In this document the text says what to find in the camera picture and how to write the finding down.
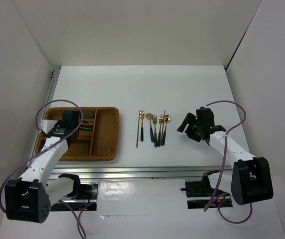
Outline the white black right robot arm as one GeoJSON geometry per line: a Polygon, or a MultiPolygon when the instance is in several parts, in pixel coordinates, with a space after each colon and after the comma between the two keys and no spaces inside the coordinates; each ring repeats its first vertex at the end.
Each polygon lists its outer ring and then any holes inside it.
{"type": "Polygon", "coordinates": [[[222,156],[221,170],[204,173],[200,189],[205,195],[228,193],[238,205],[272,199],[274,196],[269,162],[256,157],[233,140],[224,127],[216,125],[210,108],[188,113],[178,132],[196,141],[204,141],[222,156]]]}

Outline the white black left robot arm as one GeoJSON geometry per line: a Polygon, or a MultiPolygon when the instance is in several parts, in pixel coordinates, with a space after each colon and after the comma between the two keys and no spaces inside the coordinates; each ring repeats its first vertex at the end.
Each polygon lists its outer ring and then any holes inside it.
{"type": "Polygon", "coordinates": [[[47,135],[41,151],[28,169],[5,185],[5,209],[9,220],[43,223],[57,201],[65,196],[78,198],[82,193],[80,178],[63,173],[51,183],[49,177],[79,135],[79,111],[64,111],[61,120],[44,119],[40,130],[47,135]]]}

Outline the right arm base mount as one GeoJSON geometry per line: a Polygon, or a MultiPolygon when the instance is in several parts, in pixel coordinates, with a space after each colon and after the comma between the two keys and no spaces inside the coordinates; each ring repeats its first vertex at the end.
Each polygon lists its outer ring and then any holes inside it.
{"type": "Polygon", "coordinates": [[[185,187],[180,190],[187,196],[188,209],[204,209],[210,200],[214,188],[211,188],[209,175],[220,173],[218,170],[205,172],[200,181],[185,182],[185,187]]]}

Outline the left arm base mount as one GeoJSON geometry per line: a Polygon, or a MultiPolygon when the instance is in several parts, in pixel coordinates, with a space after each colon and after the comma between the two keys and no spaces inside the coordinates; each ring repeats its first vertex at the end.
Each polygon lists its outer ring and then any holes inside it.
{"type": "Polygon", "coordinates": [[[97,183],[82,183],[78,175],[63,173],[49,186],[53,186],[54,193],[58,193],[60,196],[60,198],[54,197],[57,200],[52,203],[52,211],[67,211],[63,207],[63,203],[66,203],[75,211],[97,210],[97,183]]]}

